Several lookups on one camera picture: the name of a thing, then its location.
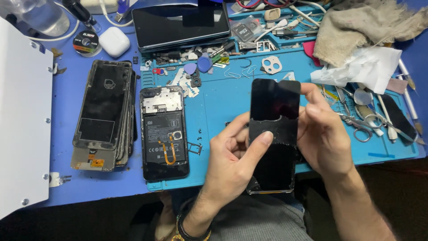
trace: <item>bracelet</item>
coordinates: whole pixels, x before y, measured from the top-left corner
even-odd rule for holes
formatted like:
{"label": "bracelet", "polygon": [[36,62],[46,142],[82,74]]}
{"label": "bracelet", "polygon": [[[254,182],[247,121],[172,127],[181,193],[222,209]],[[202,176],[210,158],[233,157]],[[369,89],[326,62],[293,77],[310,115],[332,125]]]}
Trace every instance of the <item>bracelet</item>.
{"label": "bracelet", "polygon": [[207,232],[200,236],[200,237],[192,237],[188,235],[184,229],[183,229],[183,220],[186,217],[186,215],[178,215],[177,216],[177,222],[176,225],[176,235],[171,239],[171,241],[174,240],[180,240],[180,241],[207,241],[211,236],[211,226],[208,228]]}

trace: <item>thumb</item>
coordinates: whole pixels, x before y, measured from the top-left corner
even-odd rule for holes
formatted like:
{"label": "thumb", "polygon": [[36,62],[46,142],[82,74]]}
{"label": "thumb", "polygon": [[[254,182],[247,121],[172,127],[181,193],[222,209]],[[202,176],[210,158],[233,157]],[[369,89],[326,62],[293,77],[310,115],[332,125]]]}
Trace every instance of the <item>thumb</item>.
{"label": "thumb", "polygon": [[314,104],[307,104],[305,111],[309,118],[322,125],[328,134],[335,135],[344,129],[340,116],[334,111],[323,110]]}
{"label": "thumb", "polygon": [[272,144],[273,134],[270,131],[265,131],[260,134],[251,145],[248,147],[244,156],[241,160],[244,160],[245,166],[251,168],[254,171],[257,163],[260,161],[262,156],[266,153],[269,146]]}

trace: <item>black wristband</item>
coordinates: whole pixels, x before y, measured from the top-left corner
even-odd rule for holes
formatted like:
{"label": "black wristband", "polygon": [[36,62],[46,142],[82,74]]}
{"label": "black wristband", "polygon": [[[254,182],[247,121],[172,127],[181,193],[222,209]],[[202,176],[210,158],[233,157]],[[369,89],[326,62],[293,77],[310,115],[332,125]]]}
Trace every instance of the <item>black wristband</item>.
{"label": "black wristband", "polygon": [[178,218],[178,223],[177,223],[177,230],[178,233],[181,235],[181,237],[185,240],[185,241],[205,241],[208,240],[209,235],[211,234],[211,224],[208,227],[207,231],[199,236],[199,237],[192,237],[190,235],[188,235],[183,228],[183,221],[186,218],[187,214],[189,213],[189,211],[186,211],[185,213],[182,213],[180,215],[180,217]]}

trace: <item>fingernail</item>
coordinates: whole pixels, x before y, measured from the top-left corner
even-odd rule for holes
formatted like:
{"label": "fingernail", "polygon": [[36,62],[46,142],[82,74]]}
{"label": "fingernail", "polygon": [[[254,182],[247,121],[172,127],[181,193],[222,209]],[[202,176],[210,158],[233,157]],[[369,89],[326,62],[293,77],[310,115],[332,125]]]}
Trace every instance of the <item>fingernail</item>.
{"label": "fingernail", "polygon": [[270,145],[273,140],[273,134],[270,131],[265,131],[262,133],[262,139],[261,141],[265,143],[266,145]]}
{"label": "fingernail", "polygon": [[307,105],[306,111],[309,111],[310,114],[319,114],[321,112],[316,105]]}

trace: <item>hand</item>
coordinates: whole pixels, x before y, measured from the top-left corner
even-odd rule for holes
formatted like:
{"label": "hand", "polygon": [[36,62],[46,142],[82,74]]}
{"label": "hand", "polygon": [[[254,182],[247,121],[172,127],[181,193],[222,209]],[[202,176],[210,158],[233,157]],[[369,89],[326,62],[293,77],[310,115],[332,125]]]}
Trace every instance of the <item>hand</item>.
{"label": "hand", "polygon": [[198,198],[218,210],[237,198],[247,187],[254,169],[272,143],[272,132],[259,135],[247,148],[250,120],[246,112],[236,117],[210,141],[210,159],[205,184]]}
{"label": "hand", "polygon": [[342,120],[315,84],[302,83],[301,94],[309,103],[299,110],[298,148],[323,178],[339,178],[348,174],[354,163],[351,140]]}

